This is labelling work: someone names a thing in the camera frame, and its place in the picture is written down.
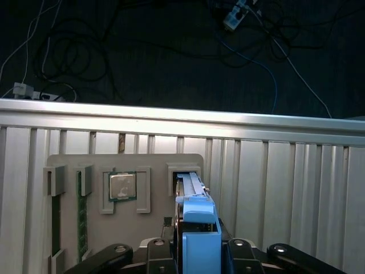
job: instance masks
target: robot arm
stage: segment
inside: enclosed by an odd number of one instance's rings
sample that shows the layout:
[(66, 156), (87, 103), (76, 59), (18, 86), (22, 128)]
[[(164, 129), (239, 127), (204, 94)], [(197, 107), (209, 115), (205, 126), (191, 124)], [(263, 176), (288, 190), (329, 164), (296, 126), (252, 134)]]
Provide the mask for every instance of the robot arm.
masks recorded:
[(194, 172), (177, 174), (175, 193), (175, 216), (165, 218), (161, 237), (142, 241), (134, 253), (126, 244), (110, 245), (65, 274), (344, 273), (287, 244), (265, 253), (232, 238)]

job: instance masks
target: gray bracket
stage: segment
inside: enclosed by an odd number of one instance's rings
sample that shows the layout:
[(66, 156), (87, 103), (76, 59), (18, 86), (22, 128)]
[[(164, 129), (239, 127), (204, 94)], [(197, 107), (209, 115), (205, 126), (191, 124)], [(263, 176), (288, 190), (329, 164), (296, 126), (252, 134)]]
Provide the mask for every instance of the gray bracket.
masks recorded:
[(48, 194), (52, 197), (64, 193), (64, 166), (43, 168), (43, 181), (47, 182)]
[(51, 274), (64, 273), (64, 250), (60, 249), (51, 259)]
[(81, 172), (81, 195), (86, 196), (91, 193), (92, 187), (92, 165), (75, 167), (76, 172)]
[(109, 201), (109, 172), (114, 172), (115, 167), (101, 167), (99, 169), (99, 190), (100, 214), (114, 214), (114, 202)]
[(151, 212), (151, 168), (138, 167), (137, 185), (137, 213)]
[(167, 163), (168, 169), (168, 195), (173, 196), (173, 174), (176, 172), (196, 172), (201, 177), (201, 169), (197, 163)]

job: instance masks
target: white power strip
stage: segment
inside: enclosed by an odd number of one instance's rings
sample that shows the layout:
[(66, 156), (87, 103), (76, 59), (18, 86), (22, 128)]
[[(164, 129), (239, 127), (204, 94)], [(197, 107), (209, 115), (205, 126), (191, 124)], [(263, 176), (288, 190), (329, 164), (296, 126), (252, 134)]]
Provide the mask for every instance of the white power strip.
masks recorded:
[(224, 18), (223, 25), (226, 27), (227, 30), (234, 31), (242, 22), (242, 20), (248, 13), (248, 10), (244, 8), (245, 4), (246, 0), (238, 0), (232, 11)]

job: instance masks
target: metal bar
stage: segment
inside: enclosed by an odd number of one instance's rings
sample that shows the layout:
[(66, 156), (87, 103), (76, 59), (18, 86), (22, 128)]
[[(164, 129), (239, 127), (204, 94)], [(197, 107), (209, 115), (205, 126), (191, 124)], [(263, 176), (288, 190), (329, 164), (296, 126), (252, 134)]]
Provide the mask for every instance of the metal bar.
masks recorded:
[(365, 146), (363, 121), (28, 100), (0, 100), (0, 126)]

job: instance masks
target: white wall panel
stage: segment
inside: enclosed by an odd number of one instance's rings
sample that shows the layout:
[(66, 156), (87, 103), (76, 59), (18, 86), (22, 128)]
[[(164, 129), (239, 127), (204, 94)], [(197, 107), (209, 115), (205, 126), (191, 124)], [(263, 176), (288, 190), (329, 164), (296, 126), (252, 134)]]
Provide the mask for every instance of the white wall panel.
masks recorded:
[(125, 154), (200, 154), (204, 182), (236, 237), (264, 249), (289, 243), (365, 273), (365, 122), (75, 106), (0, 100), (1, 272), (48, 273), (46, 158), (116, 154), (125, 134)]
[(348, 157), (343, 269), (365, 273), (365, 148), (350, 147)]
[(29, 128), (7, 128), (0, 229), (2, 273), (23, 271), (29, 148)]
[(316, 179), (317, 145), (297, 144), (295, 148), (293, 210), (290, 244), (315, 255), (319, 182)]
[(267, 144), (242, 141), (238, 182), (236, 237), (262, 248), (265, 215)]
[(90, 133), (85, 131), (67, 131), (65, 146), (66, 154), (85, 154), (89, 151)]
[(293, 152), (293, 146), (289, 143), (269, 143), (262, 241), (264, 249), (274, 243), (288, 243), (290, 241), (293, 203)]
[(322, 147), (317, 258), (342, 267), (348, 148)]
[(234, 140), (224, 140), (222, 153), (221, 199), (219, 212), (226, 228), (234, 235), (236, 230), (240, 143)]
[(117, 133), (96, 133), (95, 154), (117, 154), (119, 134)]
[(176, 153), (177, 137), (170, 136), (155, 136), (153, 153)]

